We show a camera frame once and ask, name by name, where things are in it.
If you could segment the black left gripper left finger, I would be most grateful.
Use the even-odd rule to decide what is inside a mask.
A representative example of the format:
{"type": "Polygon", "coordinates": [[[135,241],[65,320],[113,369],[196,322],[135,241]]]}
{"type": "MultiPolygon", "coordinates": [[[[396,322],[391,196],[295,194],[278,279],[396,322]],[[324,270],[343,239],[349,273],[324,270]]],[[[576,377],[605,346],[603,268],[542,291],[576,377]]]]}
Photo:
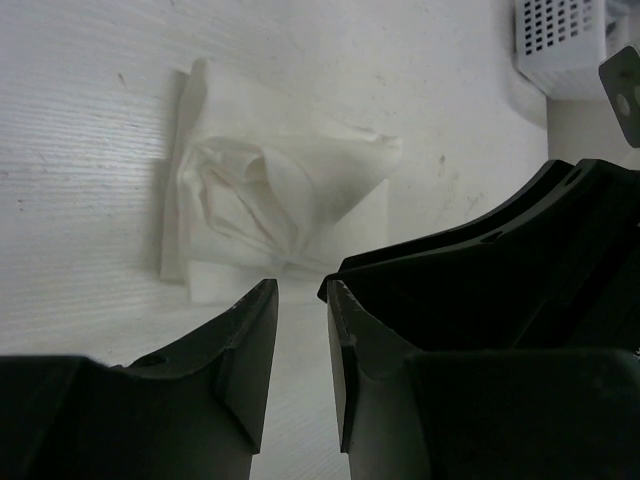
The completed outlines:
{"type": "Polygon", "coordinates": [[[5,479],[246,479],[262,442],[278,285],[129,366],[1,360],[5,479]]]}

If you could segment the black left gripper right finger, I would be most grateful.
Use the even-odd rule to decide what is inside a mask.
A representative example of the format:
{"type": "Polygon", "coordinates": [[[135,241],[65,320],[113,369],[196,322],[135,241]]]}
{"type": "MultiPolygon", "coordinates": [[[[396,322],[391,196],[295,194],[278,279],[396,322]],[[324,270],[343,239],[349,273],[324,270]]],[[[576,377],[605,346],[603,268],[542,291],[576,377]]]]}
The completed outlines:
{"type": "Polygon", "coordinates": [[[327,288],[355,479],[635,479],[639,364],[620,350],[425,352],[327,288]]]}

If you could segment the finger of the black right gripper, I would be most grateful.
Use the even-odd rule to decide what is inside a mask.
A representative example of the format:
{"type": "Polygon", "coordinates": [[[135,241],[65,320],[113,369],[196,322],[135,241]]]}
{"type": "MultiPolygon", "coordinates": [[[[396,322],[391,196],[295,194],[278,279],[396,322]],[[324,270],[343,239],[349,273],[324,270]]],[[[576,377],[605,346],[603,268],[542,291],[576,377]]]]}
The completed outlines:
{"type": "Polygon", "coordinates": [[[347,258],[333,279],[423,350],[635,350],[639,175],[549,161],[480,218],[347,258]]]}

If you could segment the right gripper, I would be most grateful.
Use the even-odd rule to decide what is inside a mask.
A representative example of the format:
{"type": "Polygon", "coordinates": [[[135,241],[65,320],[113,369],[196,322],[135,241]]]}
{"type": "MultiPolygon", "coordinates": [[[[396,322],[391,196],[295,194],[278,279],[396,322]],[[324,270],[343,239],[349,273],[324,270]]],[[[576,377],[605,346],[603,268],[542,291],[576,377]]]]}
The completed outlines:
{"type": "Polygon", "coordinates": [[[629,44],[598,67],[600,81],[622,133],[639,147],[639,46],[629,44]]]}

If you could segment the white tank top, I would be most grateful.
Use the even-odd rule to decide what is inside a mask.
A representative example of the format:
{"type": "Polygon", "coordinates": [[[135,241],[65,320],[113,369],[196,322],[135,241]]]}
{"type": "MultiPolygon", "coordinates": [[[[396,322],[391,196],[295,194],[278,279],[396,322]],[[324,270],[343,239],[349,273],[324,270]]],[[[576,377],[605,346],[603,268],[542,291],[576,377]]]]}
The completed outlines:
{"type": "Polygon", "coordinates": [[[402,142],[197,59],[178,106],[160,276],[194,303],[321,278],[387,241],[402,142]]]}

